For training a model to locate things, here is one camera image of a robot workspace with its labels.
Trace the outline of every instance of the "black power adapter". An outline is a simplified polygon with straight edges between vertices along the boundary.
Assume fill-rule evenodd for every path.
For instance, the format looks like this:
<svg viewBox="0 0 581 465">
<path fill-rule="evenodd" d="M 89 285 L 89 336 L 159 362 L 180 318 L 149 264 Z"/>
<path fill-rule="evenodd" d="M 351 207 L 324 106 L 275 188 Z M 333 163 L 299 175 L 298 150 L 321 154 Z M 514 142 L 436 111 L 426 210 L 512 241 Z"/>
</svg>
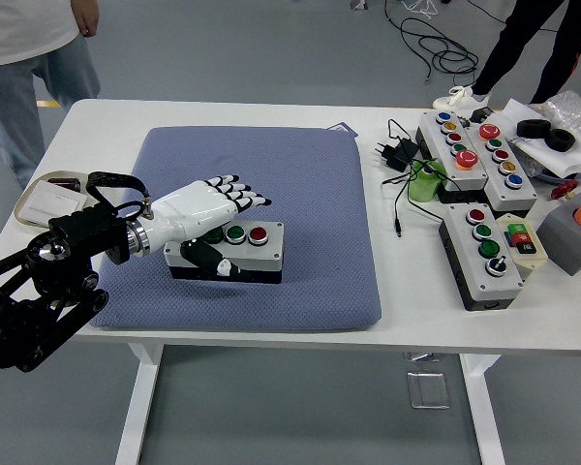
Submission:
<svg viewBox="0 0 581 465">
<path fill-rule="evenodd" d="M 398 138 L 400 143 L 395 147 L 389 144 L 383 145 L 379 143 L 382 150 L 377 149 L 384 157 L 385 163 L 392 169 L 399 172 L 404 172 L 407 167 L 413 162 L 413 158 L 419 150 L 419 147 L 411 139 Z"/>
</svg>

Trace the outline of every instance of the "person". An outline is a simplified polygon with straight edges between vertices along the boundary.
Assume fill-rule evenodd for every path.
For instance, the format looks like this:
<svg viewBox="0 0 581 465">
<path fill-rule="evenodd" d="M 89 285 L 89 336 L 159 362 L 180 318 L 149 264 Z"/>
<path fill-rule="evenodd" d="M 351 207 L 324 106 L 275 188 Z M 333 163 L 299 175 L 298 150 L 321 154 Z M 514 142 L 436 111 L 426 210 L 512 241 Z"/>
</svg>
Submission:
<svg viewBox="0 0 581 465">
<path fill-rule="evenodd" d="M 505 28 L 473 85 L 456 86 L 433 103 L 434 109 L 474 110 L 488 106 L 491 89 L 519 60 L 523 48 L 565 0 L 517 0 Z M 542 104 L 560 92 L 581 55 L 581 0 L 569 0 L 531 104 Z"/>
<path fill-rule="evenodd" d="M 0 152 L 22 188 L 45 153 L 33 75 L 66 111 L 96 98 L 98 24 L 97 0 L 0 0 Z"/>
</svg>

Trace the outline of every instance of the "white table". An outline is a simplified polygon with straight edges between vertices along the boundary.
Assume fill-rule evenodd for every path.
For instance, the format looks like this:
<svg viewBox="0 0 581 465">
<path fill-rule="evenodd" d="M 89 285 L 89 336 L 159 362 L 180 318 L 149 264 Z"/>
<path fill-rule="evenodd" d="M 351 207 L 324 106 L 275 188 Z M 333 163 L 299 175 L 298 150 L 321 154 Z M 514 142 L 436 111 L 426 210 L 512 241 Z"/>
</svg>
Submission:
<svg viewBox="0 0 581 465">
<path fill-rule="evenodd" d="M 74 340 L 129 343 L 140 359 L 116 463 L 138 462 L 165 344 L 463 354 L 461 361 L 482 461 L 504 463 L 484 371 L 502 354 L 581 355 L 581 271 L 570 277 L 549 262 L 528 278 L 521 294 L 507 309 L 467 312 L 439 239 L 439 224 L 402 199 L 399 216 L 403 236 L 396 237 L 393 200 L 398 188 L 381 185 L 381 181 L 394 175 L 375 151 L 378 142 L 390 142 L 387 120 L 395 119 L 413 135 L 421 113 L 419 108 L 103 100 L 83 101 L 73 107 L 40 163 L 37 176 L 61 170 L 130 173 L 148 131 L 160 126 L 327 128 L 344 121 L 359 134 L 356 142 L 382 302 L 382 319 L 361 331 L 290 334 L 86 326 Z M 559 201 L 547 201 L 550 186 L 538 185 L 536 189 L 540 200 L 528 219 L 537 227 Z M 119 197 L 119 193 L 113 193 L 109 199 L 118 202 Z M 439 213 L 443 207 L 431 202 L 428 208 Z M 22 226 L 12 216 L 0 234 L 0 259 L 25 247 L 39 232 Z M 100 259 L 95 259 L 95 266 Z M 15 297 L 34 297 L 32 286 L 23 288 Z"/>
</svg>

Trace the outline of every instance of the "gray floor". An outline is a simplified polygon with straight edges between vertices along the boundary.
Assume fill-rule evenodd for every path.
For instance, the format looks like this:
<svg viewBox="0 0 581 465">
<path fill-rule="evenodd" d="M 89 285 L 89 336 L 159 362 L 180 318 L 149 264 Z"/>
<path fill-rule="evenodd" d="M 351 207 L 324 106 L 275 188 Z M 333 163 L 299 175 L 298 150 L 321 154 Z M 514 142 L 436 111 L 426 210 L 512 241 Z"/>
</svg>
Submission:
<svg viewBox="0 0 581 465">
<path fill-rule="evenodd" d="M 437 73 L 424 83 L 383 1 L 365 12 L 347 0 L 101 3 L 89 45 L 103 98 L 429 107 L 452 85 Z M 409 16 L 389 3 L 398 23 Z M 513 1 L 477 3 L 505 18 Z M 501 26 L 463 0 L 436 5 L 430 23 L 481 66 Z M 531 98 L 552 37 L 532 40 L 493 108 Z M 566 88 L 581 95 L 581 63 Z M 41 114 L 50 142 L 64 115 Z M 0 163 L 0 230 L 18 195 Z M 478 463 L 446 359 L 444 432 L 439 412 L 410 411 L 399 354 L 169 348 L 141 463 Z M 0 464 L 112 463 L 136 369 L 127 347 L 69 343 L 31 374 L 0 371 Z M 581 464 L 581 357 L 503 357 L 488 383 L 508 465 Z"/>
</svg>

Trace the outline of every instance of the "robot finger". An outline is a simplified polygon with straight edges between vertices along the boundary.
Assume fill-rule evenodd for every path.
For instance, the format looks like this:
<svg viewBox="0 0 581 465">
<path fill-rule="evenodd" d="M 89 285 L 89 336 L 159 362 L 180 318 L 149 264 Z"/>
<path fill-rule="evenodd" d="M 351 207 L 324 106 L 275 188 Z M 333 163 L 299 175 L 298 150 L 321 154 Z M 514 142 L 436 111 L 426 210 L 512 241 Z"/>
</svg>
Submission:
<svg viewBox="0 0 581 465">
<path fill-rule="evenodd" d="M 237 192 L 228 192 L 226 197 L 231 201 L 236 201 L 237 199 L 243 199 L 247 197 L 256 197 L 258 194 L 252 191 L 237 191 Z"/>
<path fill-rule="evenodd" d="M 258 206 L 258 205 L 271 205 L 271 200 L 270 199 L 266 199 L 264 197 L 249 197 L 249 198 L 244 198 L 244 199 L 239 199 L 237 201 L 234 201 L 234 203 L 236 204 L 239 213 L 247 210 L 248 208 L 252 207 L 252 206 Z"/>
<path fill-rule="evenodd" d="M 204 182 L 211 187 L 217 187 L 217 186 L 221 186 L 223 184 L 228 184 L 230 182 L 234 182 L 234 181 L 238 181 L 238 180 L 239 180 L 239 176 L 237 176 L 236 174 L 229 174 L 226 176 L 213 177 L 213 178 L 208 179 Z"/>
<path fill-rule="evenodd" d="M 230 184 L 222 184 L 221 186 L 214 186 L 219 192 L 225 194 L 227 192 L 240 192 L 245 190 L 250 190 L 251 187 L 245 184 L 239 184 L 236 182 L 231 182 Z"/>
</svg>

